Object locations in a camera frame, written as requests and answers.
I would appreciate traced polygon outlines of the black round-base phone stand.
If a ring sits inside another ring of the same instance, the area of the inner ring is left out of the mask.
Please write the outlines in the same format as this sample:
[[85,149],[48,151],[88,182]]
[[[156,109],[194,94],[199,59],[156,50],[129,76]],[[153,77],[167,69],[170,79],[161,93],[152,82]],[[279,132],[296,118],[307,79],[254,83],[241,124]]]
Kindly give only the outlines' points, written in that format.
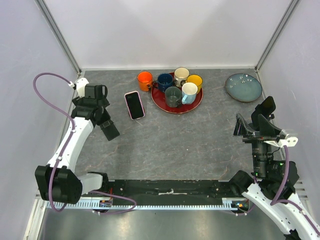
[[[262,123],[259,122],[259,115],[262,115]],[[262,113],[252,113],[251,121],[249,123],[249,130],[247,130],[247,135],[252,135],[254,132],[258,132],[260,136],[274,136],[276,134],[274,127],[270,121],[274,118],[273,114],[269,114],[266,117]]]

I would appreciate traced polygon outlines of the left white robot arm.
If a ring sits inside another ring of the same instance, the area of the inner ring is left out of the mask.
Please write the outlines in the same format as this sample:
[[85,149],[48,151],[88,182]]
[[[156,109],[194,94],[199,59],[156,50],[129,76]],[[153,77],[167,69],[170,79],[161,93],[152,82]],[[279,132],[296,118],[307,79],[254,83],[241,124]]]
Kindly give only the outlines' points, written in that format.
[[105,173],[90,172],[77,177],[74,173],[80,152],[96,125],[111,124],[106,107],[108,89],[105,85],[87,84],[84,96],[72,100],[74,109],[70,125],[54,156],[45,166],[39,165],[35,178],[41,197],[51,206],[55,203],[76,204],[82,195],[93,191],[99,197],[110,191]]

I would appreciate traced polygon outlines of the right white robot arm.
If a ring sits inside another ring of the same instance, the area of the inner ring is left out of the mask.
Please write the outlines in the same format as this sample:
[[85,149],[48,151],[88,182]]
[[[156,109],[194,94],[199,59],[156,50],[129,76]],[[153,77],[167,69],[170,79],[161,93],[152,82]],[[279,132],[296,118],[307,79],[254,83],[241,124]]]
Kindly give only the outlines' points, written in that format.
[[287,240],[318,240],[320,226],[303,206],[294,185],[299,179],[289,148],[298,143],[295,134],[270,123],[262,114],[258,130],[241,114],[236,115],[234,136],[251,144],[253,172],[239,170],[229,181],[235,197],[245,197],[262,210],[281,230]]

